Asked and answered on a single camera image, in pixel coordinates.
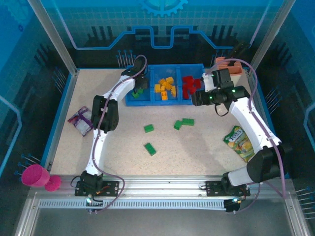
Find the speckled surface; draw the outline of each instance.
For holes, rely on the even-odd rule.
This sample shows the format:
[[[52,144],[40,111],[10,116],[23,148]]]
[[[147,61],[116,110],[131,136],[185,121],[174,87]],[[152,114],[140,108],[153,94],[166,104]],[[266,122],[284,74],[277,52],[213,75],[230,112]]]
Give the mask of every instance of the speckled surface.
[[[119,79],[118,69],[80,70],[67,112],[69,119],[82,106],[92,109],[95,95],[106,93]],[[249,90],[246,77],[238,85]],[[221,175],[245,166],[223,141],[238,121],[228,114],[216,115],[213,106],[126,107],[119,103],[119,125],[108,136],[104,170],[119,175]],[[219,113],[226,109],[220,107]],[[173,128],[177,119],[193,118],[194,126]],[[143,126],[155,130],[145,133]],[[88,162],[93,133],[85,137],[65,121],[51,174],[79,175]],[[150,156],[144,144],[157,153]]]

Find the purple packet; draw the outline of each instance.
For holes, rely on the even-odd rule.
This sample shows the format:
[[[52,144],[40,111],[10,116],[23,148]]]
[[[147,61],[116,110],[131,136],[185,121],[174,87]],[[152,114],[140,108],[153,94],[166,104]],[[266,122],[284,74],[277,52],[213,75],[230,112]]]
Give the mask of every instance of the purple packet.
[[[85,136],[92,128],[93,124],[91,122],[92,112],[86,106],[81,107],[81,109],[74,114],[68,122],[73,124],[80,133]]]

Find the pink cup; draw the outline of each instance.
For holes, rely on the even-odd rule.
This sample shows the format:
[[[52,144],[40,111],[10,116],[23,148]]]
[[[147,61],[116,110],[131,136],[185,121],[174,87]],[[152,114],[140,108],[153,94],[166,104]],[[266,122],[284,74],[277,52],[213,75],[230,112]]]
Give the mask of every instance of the pink cup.
[[[48,183],[49,172],[41,165],[31,165],[22,173],[22,183],[32,187],[42,187]]]
[[[31,165],[22,174],[22,183],[32,187],[45,186],[47,191],[53,192],[61,185],[60,176],[50,176],[49,172],[41,165]]]

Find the blue bin compartment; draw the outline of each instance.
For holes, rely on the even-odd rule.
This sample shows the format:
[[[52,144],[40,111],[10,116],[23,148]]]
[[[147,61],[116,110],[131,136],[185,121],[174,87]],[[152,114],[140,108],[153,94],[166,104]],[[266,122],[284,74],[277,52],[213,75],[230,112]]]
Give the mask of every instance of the blue bin compartment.
[[[178,72],[179,72],[179,65],[152,65],[152,81],[153,84],[153,92],[154,92],[154,85],[158,84],[161,79],[166,79],[167,77],[173,77],[174,83],[173,86],[176,87],[176,97],[173,97],[171,91],[165,90],[167,92],[167,101],[162,101],[162,95],[160,92],[154,92],[154,102],[159,103],[158,105],[179,105],[179,97],[178,97]]]
[[[189,76],[192,75],[194,79],[200,79],[202,77],[202,74],[205,72],[205,68],[203,64],[185,64],[180,67],[180,74],[181,74],[181,82],[182,85],[184,84],[183,82],[183,77],[184,76]],[[197,91],[204,89],[204,84],[201,83],[201,89],[197,89]],[[189,99],[184,99],[182,100],[182,104],[184,105],[192,105],[191,101],[191,95],[188,94]]]
[[[171,106],[171,105],[192,105],[191,99],[183,100],[183,76],[192,75],[194,79],[199,79],[204,73],[203,64],[166,64],[166,65],[148,65],[149,79],[148,89],[138,98],[133,98],[130,91],[126,96],[127,106]],[[154,92],[154,85],[158,84],[160,79],[166,79],[172,76],[174,86],[176,86],[176,97],[172,96],[171,91],[167,90],[167,101],[162,101],[161,93]]]
[[[143,90],[142,94],[139,94],[138,98],[134,98],[131,94],[133,91],[130,91],[126,95],[126,105],[127,106],[151,106],[151,71],[150,66],[148,66],[148,71],[146,74],[146,77],[148,78],[148,88]]]

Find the yellow block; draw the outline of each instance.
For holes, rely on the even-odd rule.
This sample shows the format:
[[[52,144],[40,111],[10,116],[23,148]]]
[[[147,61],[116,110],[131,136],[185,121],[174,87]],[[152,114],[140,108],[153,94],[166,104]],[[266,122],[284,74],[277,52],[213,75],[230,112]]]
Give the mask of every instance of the yellow block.
[[[165,82],[166,82],[165,79],[161,79],[158,83],[159,83],[160,85],[163,85]]]
[[[173,79],[172,76],[171,76],[171,77],[167,77],[165,80],[166,80],[169,84],[173,84],[173,83],[174,83],[174,79]]]
[[[168,98],[167,98],[167,92],[161,92],[161,95],[162,95],[162,100],[163,101],[167,101]]]
[[[163,85],[165,86],[166,90],[172,89],[172,85],[170,85],[168,82],[164,82]]]
[[[155,85],[154,92],[161,92],[161,85]]]
[[[173,97],[176,97],[176,87],[175,86],[172,87],[171,92],[172,92]]]

